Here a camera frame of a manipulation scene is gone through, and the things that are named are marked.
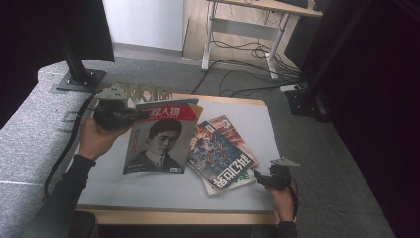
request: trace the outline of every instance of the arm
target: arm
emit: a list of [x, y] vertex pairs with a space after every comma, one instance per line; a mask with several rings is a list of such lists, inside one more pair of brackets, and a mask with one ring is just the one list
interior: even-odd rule
[[293, 198], [289, 189], [279, 191], [267, 188], [271, 195], [275, 210], [278, 213], [280, 223], [278, 224], [279, 238], [296, 238], [298, 235], [296, 223], [294, 223], [294, 205]]
[[80, 147], [73, 164], [22, 237], [68, 237], [78, 199], [86, 188], [90, 168], [95, 165], [97, 158], [111, 148], [117, 137], [128, 129], [108, 132], [97, 126], [93, 118], [82, 124]]

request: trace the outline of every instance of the white wall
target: white wall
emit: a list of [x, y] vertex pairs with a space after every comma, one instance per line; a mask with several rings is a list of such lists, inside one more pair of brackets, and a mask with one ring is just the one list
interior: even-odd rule
[[112, 41], [182, 51], [184, 0], [103, 0]]

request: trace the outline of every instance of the wooden table edge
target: wooden table edge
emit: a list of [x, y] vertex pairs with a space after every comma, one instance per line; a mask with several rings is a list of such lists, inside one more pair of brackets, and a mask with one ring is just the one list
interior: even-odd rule
[[274, 0], [253, 0], [252, 3], [247, 3], [243, 0], [236, 1], [236, 0], [207, 0], [209, 2], [217, 2], [217, 3], [223, 3], [223, 4], [231, 4], [231, 5], [237, 5], [242, 7], [251, 7], [256, 9], [262, 9], [262, 10], [269, 10], [274, 12], [284, 12], [299, 16], [305, 16], [305, 17], [313, 17], [313, 18], [321, 18], [322, 12], [314, 11], [313, 6], [315, 4], [314, 0], [308, 0], [308, 8], [304, 9], [301, 7], [293, 6], [290, 4], [274, 1]]
[[190, 95], [190, 94], [180, 94], [173, 93], [173, 99], [185, 99], [185, 98], [198, 98], [205, 101], [215, 101], [215, 102], [228, 102], [228, 103], [239, 103], [239, 104], [250, 104], [257, 106], [266, 106], [265, 102], [262, 100], [255, 99], [244, 99], [244, 98], [232, 98], [232, 97], [217, 97], [217, 96], [204, 96], [204, 95]]
[[278, 224], [277, 213], [229, 213], [114, 210], [77, 207], [78, 211], [91, 212], [96, 224], [107, 225], [264, 225]]

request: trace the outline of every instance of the power strip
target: power strip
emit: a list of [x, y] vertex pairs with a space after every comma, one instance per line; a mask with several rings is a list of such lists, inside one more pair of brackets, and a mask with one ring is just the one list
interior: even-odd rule
[[285, 92], [285, 91], [295, 91], [295, 90], [300, 90], [300, 89], [302, 89], [302, 87], [300, 87], [297, 84], [296, 85], [283, 86], [283, 87], [280, 88], [280, 90], [282, 92]]

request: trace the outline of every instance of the black sleeve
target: black sleeve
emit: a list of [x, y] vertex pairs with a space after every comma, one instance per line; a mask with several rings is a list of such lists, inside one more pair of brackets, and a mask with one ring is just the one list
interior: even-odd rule
[[283, 221], [278, 223], [279, 238], [297, 238], [297, 227], [293, 221]]
[[70, 169], [22, 237], [68, 237], [78, 199], [86, 188], [87, 175], [94, 165], [94, 161], [75, 155]]

